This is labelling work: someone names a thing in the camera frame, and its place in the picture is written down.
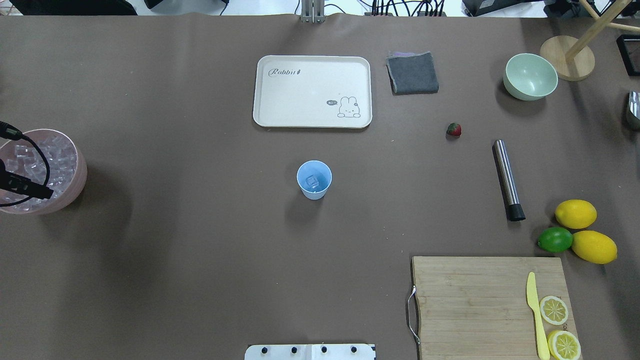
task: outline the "lemon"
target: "lemon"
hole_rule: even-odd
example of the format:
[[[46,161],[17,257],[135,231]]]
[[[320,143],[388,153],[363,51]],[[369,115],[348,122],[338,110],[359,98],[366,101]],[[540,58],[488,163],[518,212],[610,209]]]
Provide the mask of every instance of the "lemon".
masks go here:
[[[551,355],[557,360],[578,360],[582,352],[578,338],[568,331],[552,331],[547,343]]]
[[[555,296],[543,297],[540,301],[542,318],[550,324],[562,325],[569,318],[569,309],[562,299]]]
[[[593,230],[573,234],[571,249],[582,259],[596,264],[610,263],[618,257],[616,243],[607,235]]]
[[[556,220],[569,229],[584,229],[593,224],[598,217],[596,208],[584,200],[563,201],[556,208]]]

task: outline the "lime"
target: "lime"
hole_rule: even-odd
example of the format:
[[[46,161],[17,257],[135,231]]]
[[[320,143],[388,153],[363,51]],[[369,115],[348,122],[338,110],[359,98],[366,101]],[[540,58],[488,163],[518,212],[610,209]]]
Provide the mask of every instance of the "lime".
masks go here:
[[[573,234],[573,252],[586,261],[606,264],[618,257],[616,243],[605,234],[593,230],[583,230]]]
[[[598,217],[596,208],[584,200],[563,201],[556,208],[556,220],[569,229],[584,229],[593,224]]]
[[[538,246],[551,252],[565,251],[572,243],[573,235],[564,227],[549,227],[538,237]]]
[[[551,355],[557,360],[578,360],[580,358],[582,351],[578,338],[568,331],[552,331],[547,343]]]
[[[540,300],[540,314],[552,325],[562,325],[569,319],[569,309],[566,304],[555,296],[543,297]]]

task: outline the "folded cloth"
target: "folded cloth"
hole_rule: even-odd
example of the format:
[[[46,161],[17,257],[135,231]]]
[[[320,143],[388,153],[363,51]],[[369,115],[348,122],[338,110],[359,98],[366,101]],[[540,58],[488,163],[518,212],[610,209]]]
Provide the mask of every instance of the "folded cloth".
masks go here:
[[[394,53],[387,58],[387,69],[394,94],[432,94],[440,88],[430,51],[424,54]]]

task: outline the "knife handle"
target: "knife handle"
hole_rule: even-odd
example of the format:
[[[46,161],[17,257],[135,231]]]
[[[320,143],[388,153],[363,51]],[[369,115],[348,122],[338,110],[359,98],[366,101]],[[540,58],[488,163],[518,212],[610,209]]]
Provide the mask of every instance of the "knife handle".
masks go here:
[[[549,345],[547,345],[547,335],[545,335],[545,326],[542,324],[542,316],[540,310],[534,311],[536,319],[536,346],[538,347],[538,357],[540,360],[549,360]]]

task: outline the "gray table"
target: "gray table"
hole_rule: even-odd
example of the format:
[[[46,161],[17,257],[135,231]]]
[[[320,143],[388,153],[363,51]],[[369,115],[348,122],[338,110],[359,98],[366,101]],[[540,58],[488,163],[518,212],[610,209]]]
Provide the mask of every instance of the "gray table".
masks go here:
[[[506,61],[589,20],[1,17],[0,119],[68,134],[86,188],[41,217],[0,214],[0,358],[242,359],[249,344],[366,342],[415,359],[410,259],[549,256],[562,200],[591,201],[616,240],[605,266],[563,260],[585,359],[637,359],[640,145],[621,121],[626,75],[606,30],[595,72],[522,102]],[[393,96],[389,51],[432,51],[433,95]],[[252,120],[267,54],[362,56],[362,131]],[[450,122],[463,126],[449,140]],[[492,155],[505,139],[527,220],[506,220]],[[313,202],[298,166],[332,167]]]

